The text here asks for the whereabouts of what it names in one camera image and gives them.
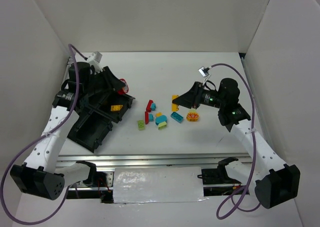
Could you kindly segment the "yellow lego brick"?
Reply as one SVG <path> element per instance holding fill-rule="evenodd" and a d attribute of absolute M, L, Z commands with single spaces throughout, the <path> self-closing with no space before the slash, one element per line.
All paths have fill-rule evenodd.
<path fill-rule="evenodd" d="M 121 111 L 123 108 L 123 105 L 122 104 L 117 104 L 117 105 L 111 105 L 110 106 L 110 111 L 111 112 L 119 112 Z"/>

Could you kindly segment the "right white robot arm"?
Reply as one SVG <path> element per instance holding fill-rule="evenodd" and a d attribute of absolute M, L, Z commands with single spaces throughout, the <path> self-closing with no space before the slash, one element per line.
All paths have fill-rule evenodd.
<path fill-rule="evenodd" d="M 250 181 L 249 194 L 270 209 L 297 197 L 301 172 L 296 165 L 288 165 L 280 158 L 255 129 L 254 116 L 239 104 L 239 95 L 238 83 L 232 78 L 224 78 L 217 90 L 207 90 L 196 81 L 172 103 L 188 109 L 197 109 L 200 105 L 218 109 L 220 124 L 240 141 L 254 166 L 251 170 L 237 158 L 230 157 L 219 162 L 224 175 L 239 182 Z"/>

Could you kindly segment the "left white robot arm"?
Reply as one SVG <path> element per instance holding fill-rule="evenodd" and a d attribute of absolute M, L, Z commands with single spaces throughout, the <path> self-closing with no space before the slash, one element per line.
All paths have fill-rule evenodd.
<path fill-rule="evenodd" d="M 33 144 L 23 164 L 10 169 L 19 190 L 55 200 L 63 188 L 75 183 L 95 185 L 98 174 L 94 163 L 78 160 L 57 168 L 59 154 L 66 140 L 94 152 L 131 107 L 133 97 L 128 90 L 127 82 L 117 78 L 108 66 L 96 70 L 87 62 L 70 65 L 68 78 L 54 97 L 41 140 Z"/>

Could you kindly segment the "orange flower lego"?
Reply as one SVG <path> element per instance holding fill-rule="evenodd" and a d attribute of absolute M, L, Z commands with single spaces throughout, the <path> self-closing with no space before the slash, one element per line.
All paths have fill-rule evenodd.
<path fill-rule="evenodd" d="M 189 111 L 186 115 L 186 120 L 189 122 L 197 122 L 199 120 L 199 114 L 196 111 Z"/>

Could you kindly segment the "red arch lego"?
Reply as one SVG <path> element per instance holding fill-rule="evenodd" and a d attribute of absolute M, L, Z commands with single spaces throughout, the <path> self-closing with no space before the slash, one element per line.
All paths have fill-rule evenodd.
<path fill-rule="evenodd" d="M 149 112 L 151 112 L 152 110 L 151 110 L 151 105 L 152 105 L 152 103 L 153 103 L 153 100 L 149 100 L 148 101 L 148 103 L 147 103 L 147 106 L 146 106 L 146 111 L 149 113 Z"/>

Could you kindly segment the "red lego with flower print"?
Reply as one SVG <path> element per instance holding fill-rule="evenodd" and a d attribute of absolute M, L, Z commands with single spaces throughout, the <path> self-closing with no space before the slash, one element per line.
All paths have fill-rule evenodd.
<path fill-rule="evenodd" d="M 129 92 L 128 83 L 126 82 L 126 80 L 124 78 L 121 78 L 120 81 L 123 82 L 125 84 L 125 86 L 122 87 L 117 93 L 120 95 L 127 94 Z"/>

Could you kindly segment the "orange-yellow lego brick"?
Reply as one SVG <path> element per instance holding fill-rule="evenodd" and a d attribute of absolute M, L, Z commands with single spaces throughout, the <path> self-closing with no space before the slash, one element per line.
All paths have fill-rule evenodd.
<path fill-rule="evenodd" d="M 179 97 L 179 95 L 172 95 L 172 100 L 175 100 L 178 97 Z M 179 106 L 177 104 L 172 103 L 171 104 L 171 111 L 177 112 L 178 110 L 179 110 Z"/>

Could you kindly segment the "teal rounded lego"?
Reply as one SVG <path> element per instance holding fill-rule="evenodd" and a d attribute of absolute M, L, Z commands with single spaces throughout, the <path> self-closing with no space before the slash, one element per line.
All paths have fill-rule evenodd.
<path fill-rule="evenodd" d="M 160 115 L 158 117 L 155 118 L 155 124 L 158 126 L 160 123 L 162 122 L 166 122 L 167 121 L 167 117 L 165 115 Z"/>

